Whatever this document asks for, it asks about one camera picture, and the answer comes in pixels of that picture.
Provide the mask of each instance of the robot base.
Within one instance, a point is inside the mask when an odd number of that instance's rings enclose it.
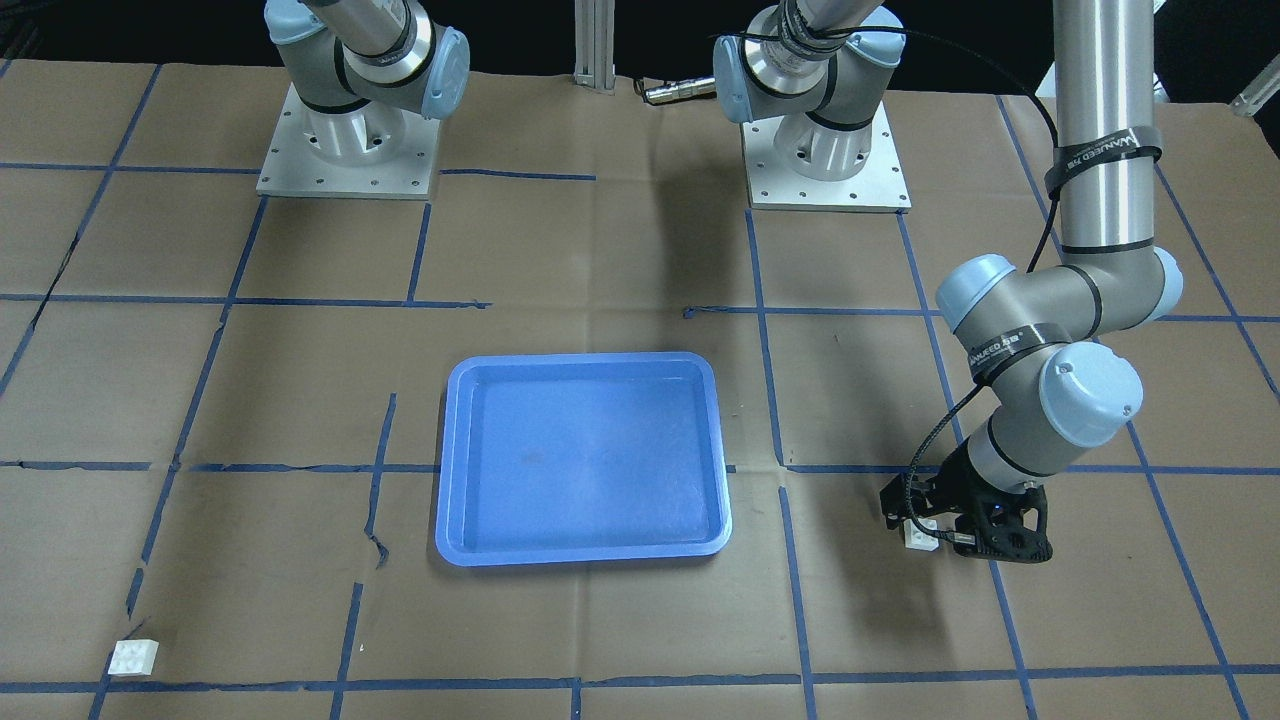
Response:
[[[911,208],[883,104],[872,120],[876,138],[872,152],[861,172],[846,181],[817,181],[788,168],[773,149],[773,136],[781,124],[782,118],[742,124],[751,208],[846,213],[897,213]]]
[[[307,140],[306,106],[289,94],[262,161],[257,193],[280,197],[365,197],[429,200],[435,178],[440,120],[404,113],[406,133],[385,159],[364,165],[337,165],[320,156]]]

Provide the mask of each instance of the white mounting plate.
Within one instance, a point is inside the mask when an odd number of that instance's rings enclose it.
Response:
[[[883,104],[872,119],[876,133],[872,152],[861,172],[846,181],[815,181],[792,170],[773,150],[773,135],[781,124],[782,118],[742,124],[751,208],[845,213],[897,213],[911,208]]]
[[[316,154],[303,132],[303,105],[293,86],[275,123],[257,177],[257,193],[280,197],[428,200],[435,178],[440,120],[404,113],[404,141],[372,165],[334,165]]]

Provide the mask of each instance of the blue plastic tray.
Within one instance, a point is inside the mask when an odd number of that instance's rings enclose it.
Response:
[[[698,355],[472,357],[449,375],[435,525],[449,562],[710,555],[731,529]]]

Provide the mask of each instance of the black strap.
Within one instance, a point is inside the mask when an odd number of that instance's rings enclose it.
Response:
[[[1106,163],[1133,158],[1155,158],[1164,152],[1164,136],[1152,126],[1134,126],[1092,142],[1053,149],[1053,167],[1044,174],[1044,187],[1051,200],[1057,200],[1062,186],[1075,176]]]
[[[980,386],[991,386],[1010,365],[1047,345],[1071,342],[1057,323],[1036,323],[1001,333],[969,348],[969,373]]]

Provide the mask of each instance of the cable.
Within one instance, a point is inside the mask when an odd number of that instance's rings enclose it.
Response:
[[[931,445],[933,445],[933,441],[937,439],[938,434],[942,433],[942,429],[947,427],[947,423],[950,423],[960,413],[960,410],[964,409],[965,405],[969,405],[970,400],[973,400],[974,397],[978,396],[979,392],[982,392],[982,387],[983,386],[973,386],[973,389],[969,391],[969,395],[964,396],[960,400],[960,402],[956,402],[951,407],[951,410],[947,410],[947,414],[943,415],[941,420],[938,420],[938,424],[933,425],[933,429],[929,430],[929,434],[924,438],[924,442],[922,442],[920,447],[915,450],[915,455],[911,456],[911,464],[908,466],[906,474],[902,475],[902,500],[906,502],[906,512],[911,518],[911,524],[915,525],[915,529],[920,530],[923,534],[927,534],[931,538],[937,538],[940,541],[950,542],[952,544],[956,542],[955,530],[931,530],[929,528],[924,527],[924,523],[920,523],[920,516],[916,515],[915,503],[911,500],[911,489],[915,486],[915,473],[920,465],[920,459],[924,457],[924,452],[929,448]]]
[[[1005,69],[1005,67],[1001,65],[1000,63],[954,40],[947,40],[946,37],[941,37],[929,32],[910,29],[905,27],[891,27],[891,26],[863,26],[854,28],[846,27],[846,28],[818,31],[814,32],[813,35],[814,37],[819,38],[833,38],[833,37],[847,37],[854,32],[890,32],[895,35],[902,35],[906,37],[919,37],[923,40],[928,40],[931,42],[945,45],[947,47],[951,47],[952,50],[959,50],[960,53],[964,53],[965,55],[969,55],[970,58],[982,61],[984,65],[996,70],[997,74],[1000,74],[1011,85],[1014,85],[1024,97],[1032,101],[1032,105],[1036,106],[1036,111],[1039,113],[1041,119],[1044,120],[1044,127],[1048,128],[1048,137],[1050,142],[1053,145],[1053,150],[1057,150],[1059,147],[1057,124],[1053,123],[1053,117],[1050,114],[1048,108],[1046,108],[1044,102],[1042,102],[1041,99],[1036,96],[1036,92],[1032,88],[1027,87],[1027,85],[1024,85],[1020,79],[1018,79],[1018,77],[1014,76],[1014,73]],[[745,40],[755,40],[760,42],[777,42],[782,40],[782,37],[777,35],[760,35],[754,32],[728,32],[724,35],[741,37]],[[1036,252],[1032,255],[1032,260],[1027,265],[1028,273],[1033,272],[1036,269],[1036,265],[1039,263],[1041,254],[1044,252],[1044,247],[1048,243],[1050,234],[1052,234],[1053,232],[1053,222],[1056,218],[1057,218],[1057,199],[1052,199],[1050,201],[1048,215],[1044,219],[1044,229],[1041,232],[1039,242],[1037,242],[1036,245]]]

